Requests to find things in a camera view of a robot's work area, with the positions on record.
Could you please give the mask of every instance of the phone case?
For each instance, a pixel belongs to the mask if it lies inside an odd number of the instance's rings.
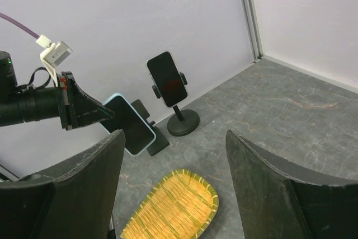
[[[103,102],[103,106],[107,105],[113,98],[115,97],[122,97],[124,99],[124,101],[127,102],[127,104],[134,110],[134,112],[138,115],[138,117],[142,120],[142,122],[148,127],[148,129],[150,130],[150,132],[153,134],[154,138],[152,141],[150,141],[138,154],[132,154],[128,149],[127,152],[131,155],[131,156],[137,156],[137,155],[140,155],[144,150],[146,150],[151,144],[153,144],[153,142],[157,139],[157,136],[156,136],[156,133],[152,130],[152,128],[145,122],[145,120],[143,120],[143,118],[139,115],[139,113],[134,109],[134,107],[130,104],[130,102],[128,102],[128,100],[123,96],[121,95],[120,93],[115,93],[113,94],[112,96],[110,96],[105,102]]]

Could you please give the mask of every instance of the white wall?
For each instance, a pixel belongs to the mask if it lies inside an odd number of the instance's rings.
[[[241,0],[0,0],[1,12],[74,50],[60,69],[88,94],[141,99],[159,121],[171,114],[152,92],[145,63],[168,50],[186,74],[186,104],[253,60]],[[40,65],[41,48],[0,21],[0,49],[12,55],[19,83]],[[2,128],[0,163],[24,175],[86,149],[105,135],[99,124],[70,132],[59,119]]]
[[[358,87],[358,0],[254,0],[263,52]]]

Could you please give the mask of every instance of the light blue smartphone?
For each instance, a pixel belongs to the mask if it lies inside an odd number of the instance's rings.
[[[115,113],[115,118],[100,123],[109,133],[119,129],[124,131],[125,148],[132,156],[141,154],[157,138],[155,132],[123,95],[115,93],[103,105]]]

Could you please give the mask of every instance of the black phone stand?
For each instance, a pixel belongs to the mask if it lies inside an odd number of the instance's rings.
[[[180,73],[180,76],[184,85],[187,85],[188,83],[185,75]],[[152,89],[156,97],[158,99],[161,98],[161,94],[155,85],[152,86]],[[175,115],[171,116],[167,124],[168,131],[171,135],[174,135],[175,137],[183,137],[184,135],[193,132],[199,126],[200,117],[197,112],[191,109],[184,109],[180,111],[178,106],[174,106],[173,109]]]
[[[147,121],[149,118],[149,112],[143,105],[143,103],[137,99],[133,103],[131,103],[132,107],[138,112],[138,114],[143,118],[143,120],[151,127],[151,129],[155,132],[157,138],[156,140],[147,148],[149,155],[154,156],[158,152],[162,151],[166,147],[169,146],[168,139],[162,134],[158,127],[154,126],[155,121],[151,121],[150,123]]]

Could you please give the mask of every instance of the black smartphone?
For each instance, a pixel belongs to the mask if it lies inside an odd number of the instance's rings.
[[[183,80],[169,52],[147,61],[150,75],[167,107],[173,107],[188,97]]]
[[[125,148],[131,155],[140,154],[155,141],[155,132],[123,95],[116,93],[103,105],[115,113],[115,118],[100,123],[109,133],[120,129],[124,131]]]

